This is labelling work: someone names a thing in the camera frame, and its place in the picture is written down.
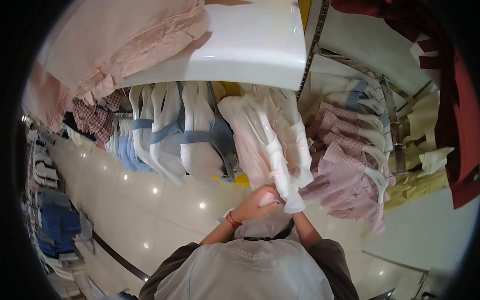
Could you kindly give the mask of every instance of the red garment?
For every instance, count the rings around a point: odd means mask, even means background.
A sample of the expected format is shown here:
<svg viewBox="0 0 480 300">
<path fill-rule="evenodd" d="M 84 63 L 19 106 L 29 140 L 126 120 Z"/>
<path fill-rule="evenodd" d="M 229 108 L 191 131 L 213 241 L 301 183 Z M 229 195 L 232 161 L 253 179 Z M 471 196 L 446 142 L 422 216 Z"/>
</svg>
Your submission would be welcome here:
<svg viewBox="0 0 480 300">
<path fill-rule="evenodd" d="M 113 113 L 98 106 L 88 106 L 84 101 L 75 98 L 73 101 L 73 118 L 78 130 L 96 133 L 103 143 L 113 135 Z"/>
<path fill-rule="evenodd" d="M 420 33 L 430 37 L 429 47 L 438 50 L 439 56 L 425 63 L 441 70 L 435 140 L 437 148 L 455 148 L 446 165 L 454 208 L 468 203 L 480 194 L 480 182 L 473 181 L 473 172 L 480 164 L 480 107 L 463 60 L 442 24 L 419 0 L 332 0 L 331 3 L 340 12 L 383 18 L 412 42 Z"/>
</svg>

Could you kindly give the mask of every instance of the red string bracelet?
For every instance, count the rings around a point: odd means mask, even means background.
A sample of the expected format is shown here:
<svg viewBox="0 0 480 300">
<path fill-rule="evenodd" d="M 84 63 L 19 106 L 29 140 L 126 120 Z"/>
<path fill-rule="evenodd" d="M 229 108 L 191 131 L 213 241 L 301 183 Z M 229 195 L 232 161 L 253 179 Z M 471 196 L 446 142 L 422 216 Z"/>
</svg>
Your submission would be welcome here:
<svg viewBox="0 0 480 300">
<path fill-rule="evenodd" d="M 242 226 L 243 223 L 242 222 L 237 222 L 233 219 L 232 217 L 232 211 L 230 211 L 226 217 L 227 221 L 230 222 L 230 224 L 232 225 L 233 228 L 237 229 L 238 227 Z"/>
</svg>

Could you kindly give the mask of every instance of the hand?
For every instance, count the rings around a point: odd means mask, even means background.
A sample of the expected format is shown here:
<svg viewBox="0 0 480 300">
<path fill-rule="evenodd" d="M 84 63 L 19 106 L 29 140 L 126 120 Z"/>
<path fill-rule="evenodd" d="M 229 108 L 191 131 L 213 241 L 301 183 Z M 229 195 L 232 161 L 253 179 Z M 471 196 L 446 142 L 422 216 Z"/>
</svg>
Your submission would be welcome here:
<svg viewBox="0 0 480 300">
<path fill-rule="evenodd" d="M 274 198 L 273 203 L 260 207 L 262 200 L 268 200 L 271 197 Z M 264 185 L 245 198 L 243 202 L 231 212 L 231 216 L 236 222 L 260 218 L 279 205 L 279 199 L 281 198 L 276 191 L 275 185 Z"/>
</svg>

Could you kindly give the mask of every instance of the gingham fabric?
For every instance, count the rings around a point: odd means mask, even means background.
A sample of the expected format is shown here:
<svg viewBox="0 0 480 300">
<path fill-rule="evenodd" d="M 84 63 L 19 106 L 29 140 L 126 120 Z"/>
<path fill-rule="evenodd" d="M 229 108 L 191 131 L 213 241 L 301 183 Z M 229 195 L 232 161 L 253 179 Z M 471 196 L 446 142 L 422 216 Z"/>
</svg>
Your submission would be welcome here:
<svg viewBox="0 0 480 300">
<path fill-rule="evenodd" d="M 317 116 L 315 117 L 317 121 L 322 121 L 325 116 L 325 112 L 331 112 L 337 116 L 340 120 L 346 121 L 348 123 L 355 124 L 357 122 L 357 112 L 336 108 L 333 105 L 330 105 L 326 102 L 322 102 L 318 108 Z"/>
<path fill-rule="evenodd" d="M 357 125 L 340 120 L 331 111 L 327 110 L 324 113 L 324 118 L 320 124 L 320 129 L 331 130 L 333 127 L 337 127 L 344 135 L 357 138 L 359 127 Z"/>
<path fill-rule="evenodd" d="M 73 101 L 73 118 L 78 130 L 96 133 L 103 144 L 108 142 L 113 134 L 113 113 L 97 106 L 88 106 L 84 101 L 75 98 Z"/>
<path fill-rule="evenodd" d="M 110 95 L 103 97 L 105 101 L 110 103 L 112 107 L 117 110 L 120 108 L 120 103 L 123 98 L 123 92 L 121 90 L 116 90 L 115 92 L 111 93 Z"/>
<path fill-rule="evenodd" d="M 329 207 L 331 216 L 369 220 L 372 233 L 382 232 L 385 229 L 383 204 L 378 204 L 378 190 L 364 174 L 365 168 L 365 163 L 348 156 L 337 142 L 331 141 L 313 170 L 317 177 L 300 194 L 306 201 L 319 201 Z M 384 193 L 384 201 L 389 199 Z"/>
<path fill-rule="evenodd" d="M 336 127 L 333 127 L 332 131 L 323 137 L 323 141 L 326 145 L 330 145 L 332 142 L 336 142 L 342 148 L 346 155 L 359 160 L 369 168 L 378 170 L 377 161 L 373 157 L 371 159 L 367 159 L 365 152 L 362 151 L 362 147 L 364 144 L 352 138 L 343 136 Z M 387 163 L 385 163 L 383 166 L 383 174 L 388 181 L 388 185 L 394 186 L 396 180 L 390 172 Z"/>
</svg>

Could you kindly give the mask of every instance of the dark red cloth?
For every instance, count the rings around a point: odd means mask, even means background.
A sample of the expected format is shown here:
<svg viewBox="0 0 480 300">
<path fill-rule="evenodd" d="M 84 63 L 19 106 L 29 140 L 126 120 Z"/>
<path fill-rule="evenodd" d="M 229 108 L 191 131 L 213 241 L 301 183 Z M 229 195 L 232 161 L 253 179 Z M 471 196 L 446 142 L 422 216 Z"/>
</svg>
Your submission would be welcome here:
<svg viewBox="0 0 480 300">
<path fill-rule="evenodd" d="M 454 147 L 447 157 L 447 175 L 454 208 L 480 194 L 473 172 L 480 164 L 480 107 L 470 76 L 442 24 L 420 0 L 331 0 L 340 12 L 383 18 L 387 25 L 412 42 L 420 33 L 430 38 L 429 48 L 439 52 L 441 70 L 437 148 Z"/>
</svg>

